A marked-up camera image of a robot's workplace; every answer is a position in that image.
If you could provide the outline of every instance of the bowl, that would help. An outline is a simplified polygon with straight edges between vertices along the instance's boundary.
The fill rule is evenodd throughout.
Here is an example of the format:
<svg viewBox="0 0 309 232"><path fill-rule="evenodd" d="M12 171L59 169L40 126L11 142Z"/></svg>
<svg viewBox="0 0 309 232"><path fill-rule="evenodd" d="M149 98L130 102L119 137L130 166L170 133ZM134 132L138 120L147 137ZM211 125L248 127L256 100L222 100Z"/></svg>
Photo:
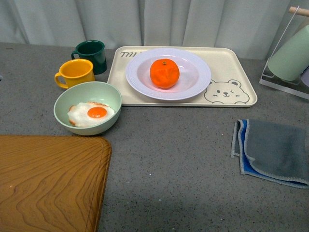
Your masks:
<svg viewBox="0 0 309 232"><path fill-rule="evenodd" d="M109 105L115 114L105 122L92 127L75 127L69 122L68 111L80 102L98 102ZM64 91L56 100L54 115L57 121L69 131L79 135L96 135L108 130L118 119L122 96L119 90L105 82L91 81L75 85Z"/></svg>

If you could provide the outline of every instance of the white plate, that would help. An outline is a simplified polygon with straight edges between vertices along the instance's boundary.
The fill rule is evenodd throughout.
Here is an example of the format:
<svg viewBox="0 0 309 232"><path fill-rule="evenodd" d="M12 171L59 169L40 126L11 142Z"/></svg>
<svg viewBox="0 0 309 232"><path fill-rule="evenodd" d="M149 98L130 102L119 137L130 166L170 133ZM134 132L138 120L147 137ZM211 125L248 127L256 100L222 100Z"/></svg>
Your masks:
<svg viewBox="0 0 309 232"><path fill-rule="evenodd" d="M173 60L179 68L177 83L168 89L156 87L149 75L150 66L157 59ZM160 100L182 100L206 89L211 81L208 64L197 55L176 48L156 48L136 55L126 66L126 79L141 94Z"/></svg>

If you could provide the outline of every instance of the curtain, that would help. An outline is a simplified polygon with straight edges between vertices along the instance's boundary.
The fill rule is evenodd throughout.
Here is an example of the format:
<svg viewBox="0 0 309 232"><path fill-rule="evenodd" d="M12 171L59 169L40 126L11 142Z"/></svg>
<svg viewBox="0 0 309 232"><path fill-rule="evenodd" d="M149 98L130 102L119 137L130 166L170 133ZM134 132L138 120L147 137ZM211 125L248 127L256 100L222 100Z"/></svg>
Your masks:
<svg viewBox="0 0 309 232"><path fill-rule="evenodd" d="M0 0L0 42L225 47L266 59L308 0ZM306 17L296 15L282 43Z"/></svg>

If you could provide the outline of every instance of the cutting board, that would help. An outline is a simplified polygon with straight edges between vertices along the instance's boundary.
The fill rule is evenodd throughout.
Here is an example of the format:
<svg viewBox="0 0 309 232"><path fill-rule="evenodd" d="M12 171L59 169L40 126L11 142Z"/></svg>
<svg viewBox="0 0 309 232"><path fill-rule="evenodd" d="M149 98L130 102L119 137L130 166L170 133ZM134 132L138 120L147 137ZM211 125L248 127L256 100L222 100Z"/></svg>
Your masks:
<svg viewBox="0 0 309 232"><path fill-rule="evenodd" d="M97 231L111 153L102 137L0 135L0 231Z"/></svg>

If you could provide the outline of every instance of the blue towel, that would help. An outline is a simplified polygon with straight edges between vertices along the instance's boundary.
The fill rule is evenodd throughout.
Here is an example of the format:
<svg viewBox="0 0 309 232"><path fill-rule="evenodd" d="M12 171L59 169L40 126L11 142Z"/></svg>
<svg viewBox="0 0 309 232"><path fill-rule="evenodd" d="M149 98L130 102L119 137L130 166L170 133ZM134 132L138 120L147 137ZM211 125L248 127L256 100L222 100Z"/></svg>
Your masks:
<svg viewBox="0 0 309 232"><path fill-rule="evenodd" d="M231 157L240 173L291 187L309 188L304 129L260 120L237 120Z"/></svg>

